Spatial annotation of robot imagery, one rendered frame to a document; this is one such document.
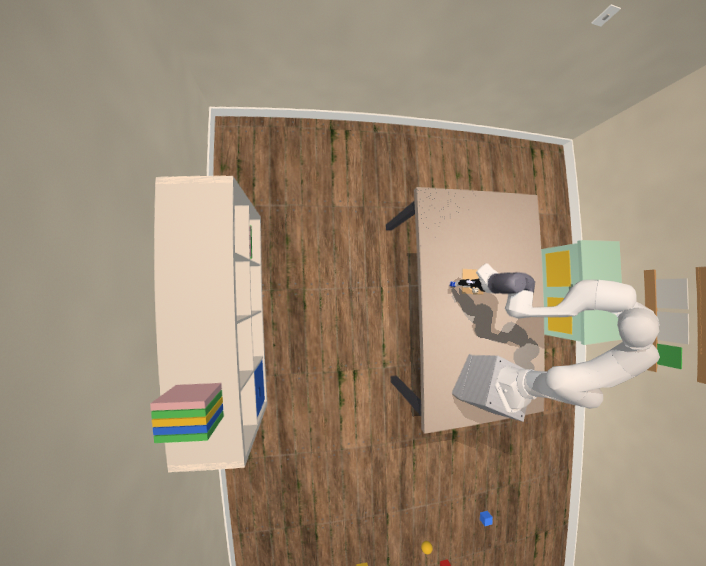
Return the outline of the light orange mat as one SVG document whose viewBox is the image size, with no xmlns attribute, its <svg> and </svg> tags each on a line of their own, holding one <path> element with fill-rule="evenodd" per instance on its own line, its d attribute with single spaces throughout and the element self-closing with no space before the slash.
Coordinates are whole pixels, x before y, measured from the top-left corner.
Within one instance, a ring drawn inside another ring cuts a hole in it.
<svg viewBox="0 0 706 566">
<path fill-rule="evenodd" d="M 478 279 L 479 277 L 477 276 L 476 271 L 477 270 L 473 269 L 462 269 L 462 279 Z M 479 293 L 473 293 L 470 287 L 462 286 L 462 294 L 484 294 L 484 292 L 479 290 Z"/>
</svg>

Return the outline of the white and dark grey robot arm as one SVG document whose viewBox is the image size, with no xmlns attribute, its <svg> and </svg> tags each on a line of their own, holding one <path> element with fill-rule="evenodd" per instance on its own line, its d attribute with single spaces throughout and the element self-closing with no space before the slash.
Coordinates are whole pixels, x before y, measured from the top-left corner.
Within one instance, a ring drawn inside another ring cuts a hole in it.
<svg viewBox="0 0 706 566">
<path fill-rule="evenodd" d="M 514 318 L 573 317 L 585 310 L 608 311 L 618 317 L 617 326 L 623 342 L 590 361 L 554 366 L 547 372 L 508 365 L 501 368 L 495 388 L 506 412 L 519 411 L 537 397 L 597 408 L 603 402 L 600 388 L 614 387 L 636 377 L 660 358 L 653 345 L 659 333 L 658 317 L 637 302 L 636 291 L 631 285 L 582 280 L 570 288 L 557 306 L 533 307 L 535 281 L 530 275 L 520 272 L 498 274 L 487 263 L 476 274 L 485 292 L 508 294 L 505 310 Z"/>
</svg>

